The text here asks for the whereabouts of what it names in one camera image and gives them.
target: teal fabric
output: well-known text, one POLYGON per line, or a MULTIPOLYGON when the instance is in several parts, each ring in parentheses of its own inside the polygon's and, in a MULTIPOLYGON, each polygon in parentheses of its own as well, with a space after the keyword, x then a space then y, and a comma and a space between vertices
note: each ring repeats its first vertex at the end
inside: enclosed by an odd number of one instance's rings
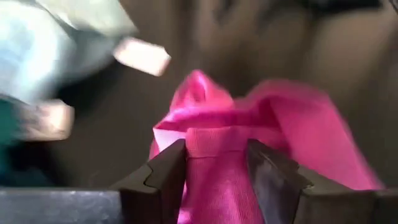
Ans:
POLYGON ((18 143, 19 118, 13 104, 0 100, 0 185, 7 187, 47 187, 51 181, 37 168, 17 170, 9 151, 18 143))

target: brown surface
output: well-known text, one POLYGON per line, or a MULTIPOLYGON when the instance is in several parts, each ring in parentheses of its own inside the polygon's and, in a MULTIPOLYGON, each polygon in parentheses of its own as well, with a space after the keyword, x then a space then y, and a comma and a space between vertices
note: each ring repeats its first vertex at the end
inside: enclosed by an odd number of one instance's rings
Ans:
POLYGON ((115 63, 62 91, 77 120, 70 139, 49 148, 67 184, 107 186, 139 167, 175 88, 190 69, 202 68, 234 95, 275 77, 327 91, 381 179, 398 186, 392 7, 315 17, 292 3, 258 29, 257 0, 238 1, 222 25, 215 22, 218 2, 123 0, 142 38, 165 45, 173 60, 160 78, 115 63))

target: clothing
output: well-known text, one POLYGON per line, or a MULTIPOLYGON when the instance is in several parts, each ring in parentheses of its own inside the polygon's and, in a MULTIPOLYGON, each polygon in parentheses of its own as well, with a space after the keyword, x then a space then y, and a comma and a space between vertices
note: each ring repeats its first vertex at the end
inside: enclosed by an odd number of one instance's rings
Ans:
POLYGON ((155 156, 184 138, 186 192, 179 223, 263 223, 244 156, 248 139, 355 190, 380 189, 329 98, 309 86, 266 81, 232 99, 201 71, 175 92, 154 127, 155 156))

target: pink cloth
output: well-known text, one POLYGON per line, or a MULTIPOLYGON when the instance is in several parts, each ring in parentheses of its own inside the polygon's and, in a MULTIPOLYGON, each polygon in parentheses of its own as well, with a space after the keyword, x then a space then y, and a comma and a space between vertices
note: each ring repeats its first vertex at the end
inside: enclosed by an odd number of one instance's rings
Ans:
POLYGON ((152 156, 177 139, 186 140, 186 194, 179 223, 264 223, 246 167, 248 139, 284 150, 301 165, 352 189, 381 188, 330 99, 288 81, 266 81, 234 100, 194 71, 175 92, 154 135, 152 156))

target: white tag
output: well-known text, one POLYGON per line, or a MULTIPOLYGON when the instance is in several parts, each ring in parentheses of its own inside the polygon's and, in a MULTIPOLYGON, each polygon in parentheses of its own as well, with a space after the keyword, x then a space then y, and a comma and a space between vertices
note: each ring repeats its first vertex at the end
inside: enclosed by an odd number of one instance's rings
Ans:
POLYGON ((74 109, 62 100, 51 100, 22 112, 23 141, 58 141, 69 137, 72 130, 74 109))
POLYGON ((136 38, 124 39, 114 51, 114 57, 124 65, 157 77, 163 74, 170 60, 164 47, 136 38))

